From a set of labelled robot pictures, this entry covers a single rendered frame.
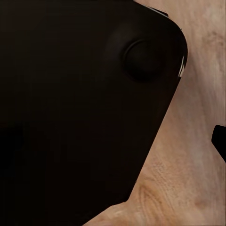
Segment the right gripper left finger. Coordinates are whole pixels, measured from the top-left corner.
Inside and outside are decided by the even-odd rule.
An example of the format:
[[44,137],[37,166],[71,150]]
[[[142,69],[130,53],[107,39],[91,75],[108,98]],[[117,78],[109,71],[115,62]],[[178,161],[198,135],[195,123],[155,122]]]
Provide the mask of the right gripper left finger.
[[20,125],[0,130],[0,181],[24,144]]

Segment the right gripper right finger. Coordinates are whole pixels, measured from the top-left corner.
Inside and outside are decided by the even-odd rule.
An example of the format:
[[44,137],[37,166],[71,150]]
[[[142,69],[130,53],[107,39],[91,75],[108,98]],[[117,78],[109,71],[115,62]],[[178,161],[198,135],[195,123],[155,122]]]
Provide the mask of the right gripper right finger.
[[212,143],[226,162],[226,127],[216,125],[212,135]]

